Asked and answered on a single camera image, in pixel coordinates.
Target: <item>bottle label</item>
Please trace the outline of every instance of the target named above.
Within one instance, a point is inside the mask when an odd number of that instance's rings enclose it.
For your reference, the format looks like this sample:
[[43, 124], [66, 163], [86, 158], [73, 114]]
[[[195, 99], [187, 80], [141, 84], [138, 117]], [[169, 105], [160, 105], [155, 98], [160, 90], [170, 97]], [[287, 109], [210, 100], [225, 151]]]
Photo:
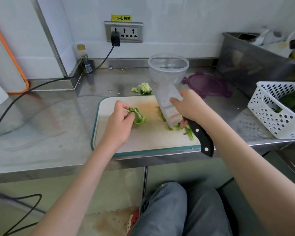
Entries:
[[82, 63], [85, 66], [85, 70], [87, 71], [87, 73], [92, 72], [92, 67], [90, 65], [90, 61], [87, 56], [82, 57]]

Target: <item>warning sticker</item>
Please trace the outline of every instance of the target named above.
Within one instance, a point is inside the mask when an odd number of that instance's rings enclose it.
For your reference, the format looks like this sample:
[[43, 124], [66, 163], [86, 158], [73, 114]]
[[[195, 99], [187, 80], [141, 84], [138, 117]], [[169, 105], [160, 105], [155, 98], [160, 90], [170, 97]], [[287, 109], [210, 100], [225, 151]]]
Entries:
[[110, 15], [111, 21], [126, 21], [131, 22], [132, 18], [131, 16], [125, 16], [125, 15]]

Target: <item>gray plastic bin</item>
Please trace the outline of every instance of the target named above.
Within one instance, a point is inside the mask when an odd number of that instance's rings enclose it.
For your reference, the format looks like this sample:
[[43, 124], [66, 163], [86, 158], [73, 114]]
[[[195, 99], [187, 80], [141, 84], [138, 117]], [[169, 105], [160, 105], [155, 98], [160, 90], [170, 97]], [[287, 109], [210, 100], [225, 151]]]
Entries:
[[295, 59], [284, 58], [224, 32], [217, 71], [248, 97], [258, 81], [295, 81]]

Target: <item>jeans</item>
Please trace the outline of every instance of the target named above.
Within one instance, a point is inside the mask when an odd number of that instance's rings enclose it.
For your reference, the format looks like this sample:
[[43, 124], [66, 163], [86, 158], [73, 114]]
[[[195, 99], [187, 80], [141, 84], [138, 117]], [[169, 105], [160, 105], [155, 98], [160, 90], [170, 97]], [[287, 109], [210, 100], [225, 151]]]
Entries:
[[140, 205], [130, 236], [232, 236], [217, 191], [198, 184], [187, 191], [177, 182], [162, 184]]

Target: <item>bowl rim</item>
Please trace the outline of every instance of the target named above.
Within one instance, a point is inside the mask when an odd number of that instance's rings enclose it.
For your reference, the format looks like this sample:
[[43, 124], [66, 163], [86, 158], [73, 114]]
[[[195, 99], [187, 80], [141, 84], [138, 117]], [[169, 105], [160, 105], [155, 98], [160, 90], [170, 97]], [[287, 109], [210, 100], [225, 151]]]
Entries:
[[[180, 68], [180, 69], [164, 69], [164, 68], [157, 67], [151, 63], [151, 59], [155, 59], [155, 58], [178, 58], [178, 59], [182, 59], [183, 61], [185, 61], [187, 63], [187, 66]], [[178, 73], [178, 72], [186, 71], [189, 68], [189, 61], [185, 57], [182, 57], [180, 55], [174, 55], [174, 54], [170, 54], [170, 53], [161, 53], [161, 54], [152, 55], [148, 59], [148, 65], [150, 66], [150, 68], [156, 69], [161, 72]]]

